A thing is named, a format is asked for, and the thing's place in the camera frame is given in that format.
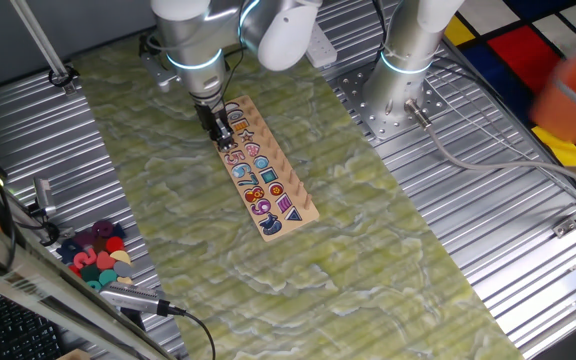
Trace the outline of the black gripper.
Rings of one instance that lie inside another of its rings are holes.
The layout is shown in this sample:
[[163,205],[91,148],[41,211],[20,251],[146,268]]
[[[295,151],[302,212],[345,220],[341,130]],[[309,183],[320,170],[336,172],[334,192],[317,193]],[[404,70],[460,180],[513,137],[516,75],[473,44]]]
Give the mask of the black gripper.
[[193,98],[195,109],[204,129],[209,129],[213,142],[221,152],[228,152],[236,145],[233,130],[227,121],[224,102],[221,97]]

